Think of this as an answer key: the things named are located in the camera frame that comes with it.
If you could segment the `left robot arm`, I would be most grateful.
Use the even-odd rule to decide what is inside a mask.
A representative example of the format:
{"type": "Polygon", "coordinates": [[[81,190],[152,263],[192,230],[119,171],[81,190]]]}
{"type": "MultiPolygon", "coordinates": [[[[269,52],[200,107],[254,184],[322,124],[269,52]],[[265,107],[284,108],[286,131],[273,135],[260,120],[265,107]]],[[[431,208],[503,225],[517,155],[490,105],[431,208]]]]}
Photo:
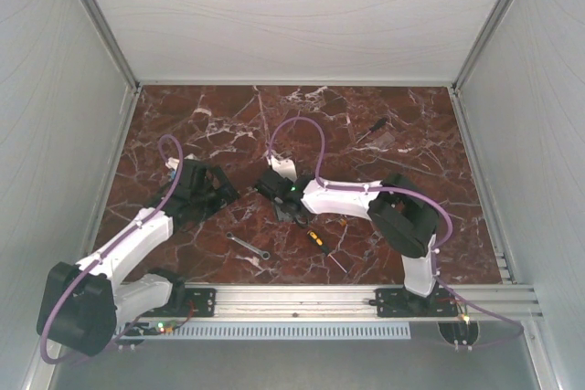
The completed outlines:
{"type": "Polygon", "coordinates": [[[49,271],[37,319],[42,343],[94,356],[123,324],[149,311],[177,315],[186,309],[185,281],[172,271],[151,269],[132,283],[125,279],[182,227],[205,222],[239,193],[220,167],[192,155],[165,165],[172,180],[123,230],[78,262],[59,262],[49,271]]]}

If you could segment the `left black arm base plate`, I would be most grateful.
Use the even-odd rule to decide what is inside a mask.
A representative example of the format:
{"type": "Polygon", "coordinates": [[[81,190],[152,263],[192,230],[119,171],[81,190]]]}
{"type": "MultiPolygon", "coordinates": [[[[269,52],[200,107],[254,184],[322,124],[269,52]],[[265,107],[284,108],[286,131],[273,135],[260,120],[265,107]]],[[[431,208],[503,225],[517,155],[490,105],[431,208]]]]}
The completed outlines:
{"type": "Polygon", "coordinates": [[[144,318],[211,318],[215,316],[217,290],[187,288],[180,303],[167,304],[146,312],[144,318]]]}

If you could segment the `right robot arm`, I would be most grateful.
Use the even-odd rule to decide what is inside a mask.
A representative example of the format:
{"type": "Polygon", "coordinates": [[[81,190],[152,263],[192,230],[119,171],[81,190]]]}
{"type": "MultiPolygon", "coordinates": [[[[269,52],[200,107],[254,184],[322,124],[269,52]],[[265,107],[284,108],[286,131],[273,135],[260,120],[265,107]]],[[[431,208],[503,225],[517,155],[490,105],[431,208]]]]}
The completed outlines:
{"type": "Polygon", "coordinates": [[[432,259],[439,213],[401,174],[369,183],[336,182],[313,175],[293,181],[266,170],[254,189],[267,198],[277,214],[299,225],[324,214],[369,221],[402,259],[402,292],[383,305],[385,311],[428,316],[437,301],[432,259]]]}

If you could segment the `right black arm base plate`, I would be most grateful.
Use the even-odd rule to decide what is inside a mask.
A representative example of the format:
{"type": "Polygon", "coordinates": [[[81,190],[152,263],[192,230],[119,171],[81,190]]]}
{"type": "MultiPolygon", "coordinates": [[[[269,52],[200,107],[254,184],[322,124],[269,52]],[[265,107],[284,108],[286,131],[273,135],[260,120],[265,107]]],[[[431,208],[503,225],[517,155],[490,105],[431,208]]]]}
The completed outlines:
{"type": "Polygon", "coordinates": [[[405,288],[380,288],[368,304],[380,318],[455,318],[459,315],[456,299],[444,288],[436,287],[431,295],[422,298],[405,288]]]}

